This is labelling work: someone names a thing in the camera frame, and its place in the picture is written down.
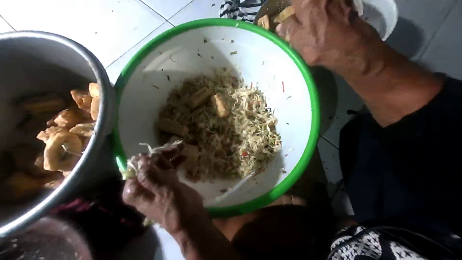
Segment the dark clothing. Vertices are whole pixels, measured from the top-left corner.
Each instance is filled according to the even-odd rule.
[[[461,115],[462,81],[449,78],[428,105],[395,124],[382,128],[364,114],[342,129],[340,164],[358,223],[462,246]]]

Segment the aluminum pot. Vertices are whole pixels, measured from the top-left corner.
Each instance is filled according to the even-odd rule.
[[[15,100],[46,92],[70,99],[71,89],[84,89],[90,82],[100,86],[99,115],[94,135],[79,162],[55,190],[38,194],[28,201],[0,204],[0,238],[39,219],[68,196],[106,177],[100,168],[101,164],[112,163],[106,136],[112,131],[117,111],[116,94],[104,67],[82,45],[40,31],[0,34],[0,150],[21,138],[16,126],[22,115]]]

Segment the black and white patterned fabric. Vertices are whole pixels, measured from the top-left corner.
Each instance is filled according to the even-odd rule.
[[[329,260],[427,260],[379,232],[366,230],[357,236],[364,230],[361,226],[342,229],[331,245]]]
[[[226,0],[220,6],[220,17],[253,23],[266,0]]]

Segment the elderly person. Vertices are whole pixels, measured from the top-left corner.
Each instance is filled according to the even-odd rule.
[[[334,235],[334,222],[315,210],[276,206],[225,236],[174,169],[140,156],[141,170],[127,180],[123,199],[164,227],[186,259],[461,257],[462,82],[395,52],[351,2],[293,0],[295,15],[276,31],[307,64],[344,77],[371,112],[340,133],[355,220],[343,221]]]

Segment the metal colander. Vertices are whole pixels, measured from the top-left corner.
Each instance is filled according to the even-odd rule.
[[[276,16],[284,8],[290,6],[292,4],[292,0],[267,0],[260,8],[260,10],[257,13],[257,16],[255,16],[254,24],[256,25],[258,23],[258,19],[263,17],[265,14],[267,14],[269,17]]]

